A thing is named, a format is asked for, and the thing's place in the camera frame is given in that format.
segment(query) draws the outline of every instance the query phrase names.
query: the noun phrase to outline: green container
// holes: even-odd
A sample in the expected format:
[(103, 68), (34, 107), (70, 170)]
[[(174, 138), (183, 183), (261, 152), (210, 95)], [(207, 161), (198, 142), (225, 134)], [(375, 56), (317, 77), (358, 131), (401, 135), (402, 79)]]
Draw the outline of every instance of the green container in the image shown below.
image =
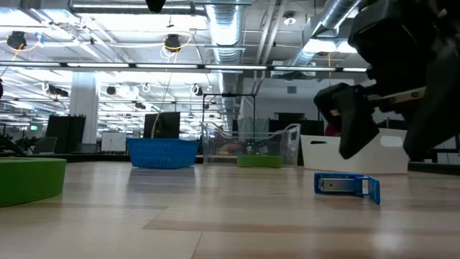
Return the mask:
[(236, 165), (241, 167), (282, 167), (282, 156), (280, 155), (239, 155), (236, 158)]
[(54, 158), (0, 158), (0, 207), (61, 194), (65, 163)]

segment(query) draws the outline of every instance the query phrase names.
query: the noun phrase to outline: blue basket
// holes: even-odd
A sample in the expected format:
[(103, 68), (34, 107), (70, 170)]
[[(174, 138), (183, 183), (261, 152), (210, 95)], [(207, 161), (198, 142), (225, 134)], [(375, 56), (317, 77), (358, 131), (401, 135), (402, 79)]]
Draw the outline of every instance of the blue basket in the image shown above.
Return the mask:
[(195, 163), (199, 142), (177, 139), (128, 139), (131, 164), (139, 168), (184, 168)]

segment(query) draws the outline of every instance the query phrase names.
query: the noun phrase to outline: wooden floor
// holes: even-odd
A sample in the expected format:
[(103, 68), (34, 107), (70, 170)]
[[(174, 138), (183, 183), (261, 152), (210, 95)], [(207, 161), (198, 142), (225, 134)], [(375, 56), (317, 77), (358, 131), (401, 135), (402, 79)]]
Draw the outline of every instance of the wooden floor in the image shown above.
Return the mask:
[(62, 196), (0, 208), (0, 258), (460, 258), (460, 177), (376, 177), (380, 205), (300, 168), (73, 163)]

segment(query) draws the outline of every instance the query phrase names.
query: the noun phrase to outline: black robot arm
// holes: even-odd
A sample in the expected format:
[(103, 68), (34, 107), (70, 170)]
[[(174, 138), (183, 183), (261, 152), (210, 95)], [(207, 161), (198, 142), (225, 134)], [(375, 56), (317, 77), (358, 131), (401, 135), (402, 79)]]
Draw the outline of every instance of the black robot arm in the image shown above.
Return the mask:
[(372, 0), (357, 14), (349, 44), (370, 64), (367, 75), (376, 83), (340, 83), (314, 98), (341, 132), (344, 158), (378, 134), (375, 109), (403, 116), (411, 157), (460, 133), (459, 2)]

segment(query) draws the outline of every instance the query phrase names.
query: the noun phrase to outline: white bin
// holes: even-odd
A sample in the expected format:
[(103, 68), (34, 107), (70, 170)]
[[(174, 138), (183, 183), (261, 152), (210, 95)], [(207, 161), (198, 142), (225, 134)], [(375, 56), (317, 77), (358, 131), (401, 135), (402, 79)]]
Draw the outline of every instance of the white bin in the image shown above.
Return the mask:
[(340, 137), (302, 135), (303, 163), (307, 169), (320, 171), (407, 173), (409, 157), (403, 149), (405, 133), (405, 130), (380, 129), (378, 136), (348, 160), (339, 154)]

